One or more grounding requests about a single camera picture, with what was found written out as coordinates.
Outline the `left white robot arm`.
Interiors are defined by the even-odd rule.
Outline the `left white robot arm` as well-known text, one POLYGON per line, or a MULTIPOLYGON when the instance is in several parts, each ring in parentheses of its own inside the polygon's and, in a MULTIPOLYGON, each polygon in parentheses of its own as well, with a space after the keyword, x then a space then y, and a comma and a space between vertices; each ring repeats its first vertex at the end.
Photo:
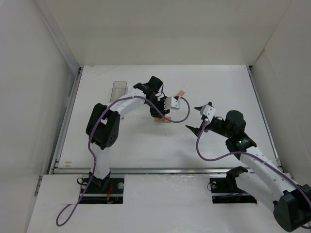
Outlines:
POLYGON ((94 164, 89 172, 89 185, 103 192, 109 185, 110 167, 108 148, 117 140, 121 119, 134 109, 144 104, 150 107, 153 118, 162 118, 170 111, 165 109, 164 97, 156 95, 162 90, 163 82, 152 76, 147 83, 138 83, 127 94, 114 102, 94 106, 86 127, 88 149, 93 156, 94 164))

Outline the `clear plastic bin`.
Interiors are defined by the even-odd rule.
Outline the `clear plastic bin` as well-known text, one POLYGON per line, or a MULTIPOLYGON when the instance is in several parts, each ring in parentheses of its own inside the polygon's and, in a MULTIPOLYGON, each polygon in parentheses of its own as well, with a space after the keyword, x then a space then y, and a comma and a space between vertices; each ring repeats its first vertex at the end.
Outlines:
POLYGON ((126 81, 114 81, 112 85, 112 91, 110 96, 110 103, 117 99, 120 99, 128 92, 126 81))

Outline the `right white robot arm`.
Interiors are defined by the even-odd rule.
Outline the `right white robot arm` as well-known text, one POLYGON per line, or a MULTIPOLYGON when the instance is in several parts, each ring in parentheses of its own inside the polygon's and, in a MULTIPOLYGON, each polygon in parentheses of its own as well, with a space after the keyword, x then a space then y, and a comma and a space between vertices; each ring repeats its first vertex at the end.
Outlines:
POLYGON ((188 126, 198 139, 212 131, 226 138, 228 153, 212 161, 234 155, 243 166, 235 167, 226 174, 229 189, 239 189, 255 197, 272 213, 278 225, 287 232, 298 228, 311 228, 311 187, 300 185, 281 172, 246 133, 246 122, 241 112, 230 110, 225 118, 216 116, 209 102, 196 107, 200 112, 200 127, 188 126))

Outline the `small wood block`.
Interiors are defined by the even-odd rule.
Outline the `small wood block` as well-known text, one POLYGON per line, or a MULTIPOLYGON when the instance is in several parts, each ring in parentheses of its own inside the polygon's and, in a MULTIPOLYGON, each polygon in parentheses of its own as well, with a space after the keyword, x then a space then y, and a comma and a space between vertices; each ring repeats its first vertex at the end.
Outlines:
POLYGON ((185 92, 183 90, 179 91, 176 96, 177 97, 182 97, 185 94, 185 92))

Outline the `long wood block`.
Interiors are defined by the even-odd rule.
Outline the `long wood block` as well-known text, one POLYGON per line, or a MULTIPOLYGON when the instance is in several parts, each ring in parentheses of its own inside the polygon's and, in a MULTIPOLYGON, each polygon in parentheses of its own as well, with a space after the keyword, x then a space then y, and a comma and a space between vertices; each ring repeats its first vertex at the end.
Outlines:
POLYGON ((156 122, 156 123, 170 123, 171 119, 172 118, 170 116, 167 117, 167 118, 158 118, 158 117, 156 117, 156 118, 154 118, 154 122, 156 122))

